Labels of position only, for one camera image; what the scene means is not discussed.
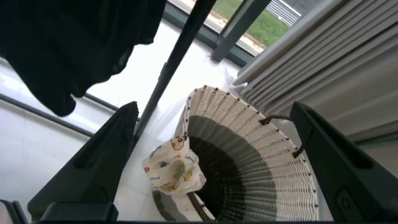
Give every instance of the sunlit floor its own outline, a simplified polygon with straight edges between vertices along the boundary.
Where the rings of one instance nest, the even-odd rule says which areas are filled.
[[[140,112],[144,111],[179,32],[163,21],[152,45],[135,47],[126,69],[108,82],[93,86],[89,93],[115,106],[137,101]],[[159,101],[120,181],[115,200],[120,220],[163,220],[154,205],[141,161],[173,136],[185,99],[194,88],[206,84],[227,89],[236,77],[239,68],[235,64],[227,60],[214,63],[210,53],[208,47],[195,41]],[[0,93],[51,114],[5,61],[0,61]],[[76,110],[63,119],[94,133],[112,113],[80,99]],[[29,217],[28,201],[88,138],[3,101],[0,122],[0,198],[20,201]]]

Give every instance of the laundry basket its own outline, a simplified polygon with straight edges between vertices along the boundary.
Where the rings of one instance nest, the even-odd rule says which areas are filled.
[[[218,88],[194,90],[175,135],[189,137],[207,182],[187,195],[154,191],[163,217],[168,221],[318,220],[308,164],[270,118]]]

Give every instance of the floor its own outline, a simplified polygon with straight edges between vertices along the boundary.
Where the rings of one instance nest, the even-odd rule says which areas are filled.
[[[121,74],[88,92],[116,106],[137,101],[142,112],[178,35],[178,29],[163,21],[152,45],[135,47]],[[185,98],[194,88],[206,84],[226,90],[236,77],[239,67],[228,60],[214,63],[210,53],[207,46],[195,41],[159,101],[123,172],[115,200],[119,220],[163,220],[154,205],[141,161],[173,136]],[[0,61],[0,93],[51,114],[5,61]],[[113,113],[84,98],[77,102],[76,110],[62,119],[91,132]],[[88,138],[3,101],[0,122],[0,198],[18,200],[30,219],[28,201]]]

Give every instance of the basket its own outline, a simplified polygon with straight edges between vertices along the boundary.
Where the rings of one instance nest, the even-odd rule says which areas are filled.
[[[188,97],[175,132],[188,136],[207,182],[187,195],[154,191],[168,221],[314,221],[317,194],[297,147],[250,105],[204,86]]]

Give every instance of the wicker basket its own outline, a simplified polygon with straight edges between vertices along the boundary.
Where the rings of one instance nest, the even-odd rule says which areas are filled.
[[[218,88],[193,91],[175,135],[190,138],[207,182],[195,194],[153,192],[163,217],[181,222],[318,220],[308,164],[301,154],[292,155],[297,148],[270,118]]]

